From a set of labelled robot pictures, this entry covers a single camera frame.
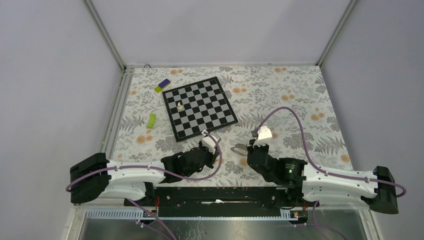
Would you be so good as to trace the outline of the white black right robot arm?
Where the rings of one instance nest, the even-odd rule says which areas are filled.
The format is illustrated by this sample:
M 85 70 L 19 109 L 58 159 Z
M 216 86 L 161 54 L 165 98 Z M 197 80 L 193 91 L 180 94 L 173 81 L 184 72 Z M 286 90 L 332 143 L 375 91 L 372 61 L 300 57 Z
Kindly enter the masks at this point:
M 395 179 L 385 166 L 371 171 L 348 171 L 314 167 L 292 157 L 276 158 L 269 145 L 247 145 L 247 163 L 268 183 L 285 188 L 287 201 L 299 206 L 304 201 L 326 205 L 351 205 L 396 215 L 399 212 Z

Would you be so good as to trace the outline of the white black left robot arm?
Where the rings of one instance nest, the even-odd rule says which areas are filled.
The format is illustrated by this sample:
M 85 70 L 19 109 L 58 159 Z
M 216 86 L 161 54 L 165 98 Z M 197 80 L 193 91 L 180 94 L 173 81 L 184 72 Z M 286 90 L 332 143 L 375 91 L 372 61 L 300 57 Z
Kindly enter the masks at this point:
M 155 200 L 154 186 L 210 179 L 218 172 L 215 162 L 222 163 L 222 151 L 210 139 L 159 162 L 125 163 L 98 152 L 70 168 L 70 183 L 65 190 L 73 204 L 104 198 L 130 199 L 148 206 Z

